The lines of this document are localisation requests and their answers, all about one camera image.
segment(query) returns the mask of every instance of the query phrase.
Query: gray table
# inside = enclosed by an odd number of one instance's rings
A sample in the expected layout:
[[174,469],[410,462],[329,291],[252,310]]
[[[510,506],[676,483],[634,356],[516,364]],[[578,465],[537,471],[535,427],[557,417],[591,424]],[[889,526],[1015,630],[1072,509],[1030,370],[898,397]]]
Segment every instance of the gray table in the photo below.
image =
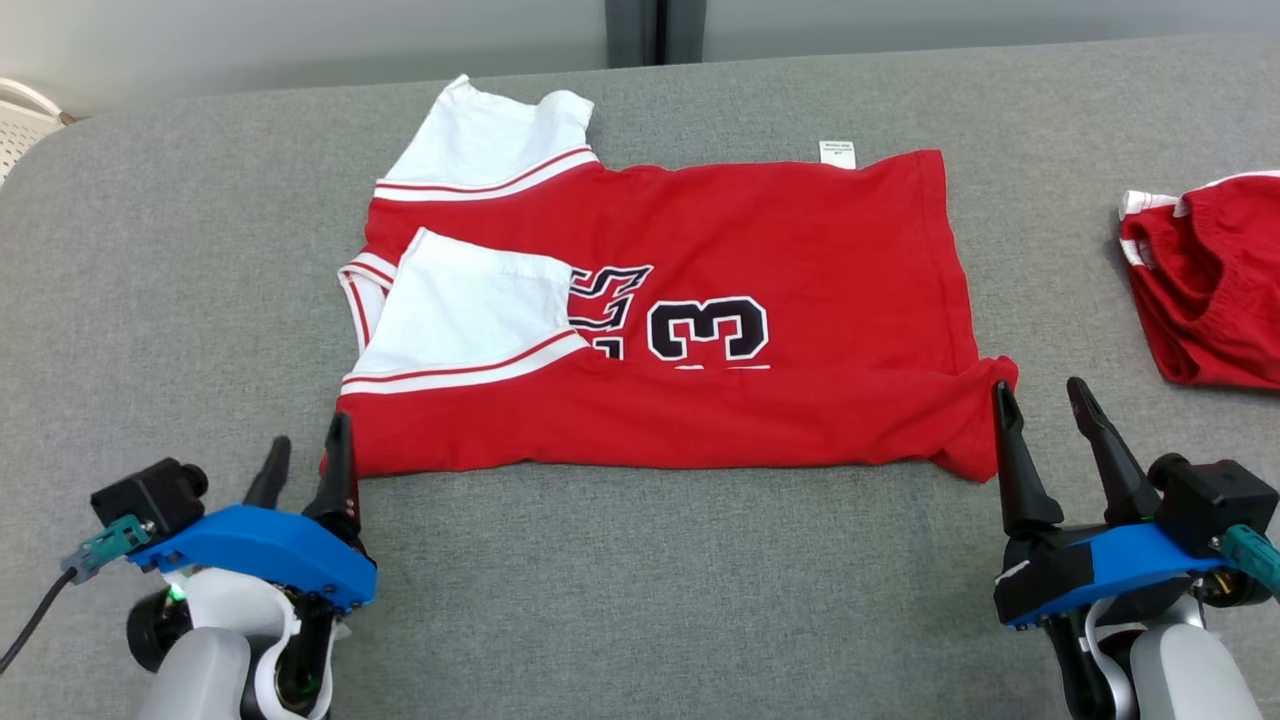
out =
[[[806,58],[481,79],[598,102],[616,168],[863,163],[941,147],[986,354],[1019,361],[1028,442],[1068,516],[1103,497],[1064,380],[1143,461],[1280,482],[1280,397],[1161,380],[1112,238],[1128,188],[1280,167],[1280,54],[1256,40]],[[0,191],[0,639],[96,529],[88,493],[173,455],[236,501],[270,438],[315,478],[355,360],[334,270],[442,82],[211,97],[102,117]],[[337,650],[335,716],[1064,717],[1039,634],[991,606],[996,487],[928,465],[659,473],[515,466],[364,486],[380,602]],[[0,715],[125,717],[148,675],[113,566],[59,600]],[[1211,612],[1280,717],[1275,606]]]

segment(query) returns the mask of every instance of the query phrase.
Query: red folded garment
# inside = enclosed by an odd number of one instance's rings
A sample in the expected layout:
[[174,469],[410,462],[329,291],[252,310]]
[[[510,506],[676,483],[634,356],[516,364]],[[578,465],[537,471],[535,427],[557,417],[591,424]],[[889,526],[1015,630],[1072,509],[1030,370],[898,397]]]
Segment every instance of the red folded garment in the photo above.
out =
[[1280,389],[1280,170],[1126,192],[1120,246],[1151,354],[1183,384]]

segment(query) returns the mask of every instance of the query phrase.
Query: perforated plastic basket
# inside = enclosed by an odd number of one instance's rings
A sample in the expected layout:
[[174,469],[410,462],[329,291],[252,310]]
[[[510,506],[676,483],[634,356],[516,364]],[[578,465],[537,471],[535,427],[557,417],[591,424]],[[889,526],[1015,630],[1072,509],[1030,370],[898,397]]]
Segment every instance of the perforated plastic basket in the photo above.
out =
[[[26,100],[40,110],[9,102],[6,97],[13,96]],[[61,108],[44,95],[19,82],[0,78],[0,184],[4,184],[18,158],[68,120],[69,117]]]

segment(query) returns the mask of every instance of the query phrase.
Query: care label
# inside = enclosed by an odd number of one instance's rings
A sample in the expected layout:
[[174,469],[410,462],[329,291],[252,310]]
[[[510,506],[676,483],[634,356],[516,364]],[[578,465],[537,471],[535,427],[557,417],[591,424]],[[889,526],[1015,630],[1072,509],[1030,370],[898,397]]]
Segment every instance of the care label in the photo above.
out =
[[822,140],[818,141],[818,160],[827,165],[858,169],[858,156],[854,155],[854,143],[847,140]]

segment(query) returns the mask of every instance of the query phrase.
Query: garment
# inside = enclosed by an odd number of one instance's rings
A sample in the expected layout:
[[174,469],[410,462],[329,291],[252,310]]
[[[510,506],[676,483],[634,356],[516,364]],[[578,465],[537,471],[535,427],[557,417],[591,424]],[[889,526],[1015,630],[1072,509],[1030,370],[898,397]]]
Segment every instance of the garment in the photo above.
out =
[[1130,191],[1120,246],[1161,374],[1280,389],[1280,172],[1181,197]]
[[996,469],[937,151],[609,170],[591,104],[452,83],[340,273],[357,474],[928,459]]

